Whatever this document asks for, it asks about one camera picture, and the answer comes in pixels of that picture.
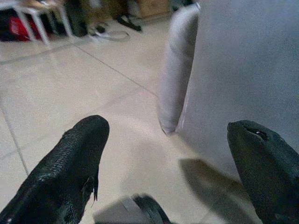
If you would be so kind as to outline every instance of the red bag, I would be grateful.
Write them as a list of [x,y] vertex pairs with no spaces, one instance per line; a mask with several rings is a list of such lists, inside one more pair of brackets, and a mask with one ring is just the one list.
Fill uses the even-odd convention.
[[[32,20],[28,20],[28,23],[31,26],[31,29],[36,36],[36,39],[40,39],[41,36],[38,33],[37,26]],[[22,21],[20,20],[19,17],[10,17],[9,20],[9,30],[12,34],[17,36],[17,39],[19,41],[29,41],[29,36],[27,33],[26,28],[24,27]]]

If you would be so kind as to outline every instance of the tile floor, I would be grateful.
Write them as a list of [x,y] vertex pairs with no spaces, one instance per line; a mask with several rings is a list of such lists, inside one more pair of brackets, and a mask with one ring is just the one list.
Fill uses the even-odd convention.
[[146,192],[173,222],[260,224],[243,188],[201,162],[157,119],[157,86],[169,19],[146,23],[127,42],[56,38],[0,43],[0,210],[64,131],[92,114],[110,136],[92,213],[121,196]]

